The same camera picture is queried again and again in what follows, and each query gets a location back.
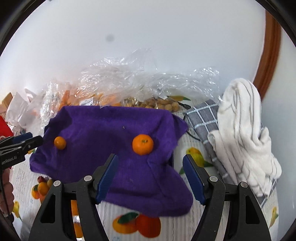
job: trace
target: plaid fabric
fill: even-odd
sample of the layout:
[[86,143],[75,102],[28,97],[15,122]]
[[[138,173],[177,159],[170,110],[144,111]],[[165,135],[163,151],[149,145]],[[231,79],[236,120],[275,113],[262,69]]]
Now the plaid fabric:
[[[223,182],[233,184],[233,180],[228,175],[224,166],[217,158],[216,153],[207,138],[209,132],[213,130],[218,130],[218,108],[219,106],[214,101],[207,100],[206,102],[203,102],[202,104],[189,109],[184,113],[184,115],[187,116],[191,127],[195,130],[201,142],[204,144],[205,149],[207,150],[213,165],[216,167],[218,174],[221,175]],[[274,190],[276,184],[276,180],[273,180],[270,194]],[[262,208],[267,201],[267,197],[257,197],[257,200]]]

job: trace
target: purple towel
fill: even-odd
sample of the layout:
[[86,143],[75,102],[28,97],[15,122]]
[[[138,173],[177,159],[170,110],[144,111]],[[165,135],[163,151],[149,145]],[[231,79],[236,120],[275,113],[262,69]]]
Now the purple towel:
[[[45,127],[44,144],[31,155],[33,172],[63,183],[76,182],[105,163],[111,153],[119,157],[119,169],[105,201],[147,216],[181,216],[189,212],[193,198],[180,175],[168,165],[187,124],[166,110],[132,107],[68,106]],[[133,152],[133,138],[150,135],[149,155]],[[57,150],[54,139],[67,141]]]

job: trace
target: wooden frame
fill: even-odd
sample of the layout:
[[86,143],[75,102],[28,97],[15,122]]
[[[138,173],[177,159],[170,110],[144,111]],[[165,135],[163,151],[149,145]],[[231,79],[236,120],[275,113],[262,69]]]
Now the wooden frame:
[[264,98],[274,75],[277,60],[279,57],[280,46],[281,26],[273,18],[273,16],[268,11],[266,11],[264,49],[253,82],[253,84],[258,89],[261,99]]

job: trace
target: white wall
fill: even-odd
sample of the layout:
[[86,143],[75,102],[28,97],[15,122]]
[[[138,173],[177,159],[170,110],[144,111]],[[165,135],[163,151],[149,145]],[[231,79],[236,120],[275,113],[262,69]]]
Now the white wall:
[[253,79],[264,29],[255,0],[46,1],[0,57],[0,99],[25,87],[38,92],[53,77],[76,79],[86,64],[140,47],[154,50],[160,71],[215,66],[223,89],[236,77]]
[[280,240],[296,218],[296,48],[282,30],[279,60],[262,103],[262,122],[272,139],[272,152],[282,166],[276,186]]

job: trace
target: human hand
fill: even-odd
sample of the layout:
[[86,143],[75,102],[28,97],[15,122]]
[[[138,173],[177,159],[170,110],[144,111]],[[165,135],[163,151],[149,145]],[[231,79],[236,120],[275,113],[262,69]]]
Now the human hand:
[[13,206],[14,206],[13,200],[15,198],[14,195],[12,194],[13,186],[9,182],[9,173],[10,173],[10,170],[5,169],[3,171],[3,176],[2,176],[3,177],[4,192],[5,192],[5,196],[6,196],[6,200],[7,200],[9,213],[7,213],[7,208],[6,208],[4,198],[3,198],[3,193],[0,191],[0,210],[3,213],[6,213],[8,215],[11,214],[11,212],[13,210]]

